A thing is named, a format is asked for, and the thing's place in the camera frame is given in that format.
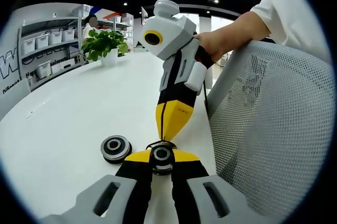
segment white table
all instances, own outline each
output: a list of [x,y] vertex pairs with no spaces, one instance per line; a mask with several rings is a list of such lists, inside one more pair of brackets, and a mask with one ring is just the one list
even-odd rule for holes
[[[162,64],[150,53],[131,53],[113,68],[85,65],[32,92],[4,117],[2,165],[29,211],[38,218],[64,213],[81,191],[114,175],[119,166],[108,164],[100,152],[106,137],[125,136],[134,152],[159,140],[155,109]],[[216,174],[203,95],[173,142]],[[177,223],[170,176],[153,176],[145,223]]]

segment potted plant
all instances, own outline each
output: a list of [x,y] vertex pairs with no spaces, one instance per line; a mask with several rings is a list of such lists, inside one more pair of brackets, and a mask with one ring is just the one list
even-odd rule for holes
[[127,44],[121,33],[112,30],[89,31],[89,38],[83,41],[83,53],[89,53],[87,59],[97,61],[101,59],[103,66],[113,66],[116,63],[118,51],[123,55],[127,51]]

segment white flower pot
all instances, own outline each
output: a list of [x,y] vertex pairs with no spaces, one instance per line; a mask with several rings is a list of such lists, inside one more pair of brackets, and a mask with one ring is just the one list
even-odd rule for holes
[[106,57],[100,57],[100,58],[101,58],[102,65],[104,67],[112,67],[116,65],[117,57],[118,57],[118,48],[112,49],[106,55]]

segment mesh chair back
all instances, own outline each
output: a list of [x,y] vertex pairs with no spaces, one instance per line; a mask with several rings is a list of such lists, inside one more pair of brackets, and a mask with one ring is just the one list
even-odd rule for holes
[[208,95],[217,173],[282,221],[313,184],[335,114],[332,66],[282,45],[236,50]]

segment white robot head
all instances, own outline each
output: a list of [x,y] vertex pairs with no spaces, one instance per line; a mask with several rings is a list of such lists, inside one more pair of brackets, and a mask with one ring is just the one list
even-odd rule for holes
[[177,3],[158,0],[154,5],[154,17],[149,18],[142,31],[140,43],[153,55],[167,60],[193,38],[196,25],[179,13]]

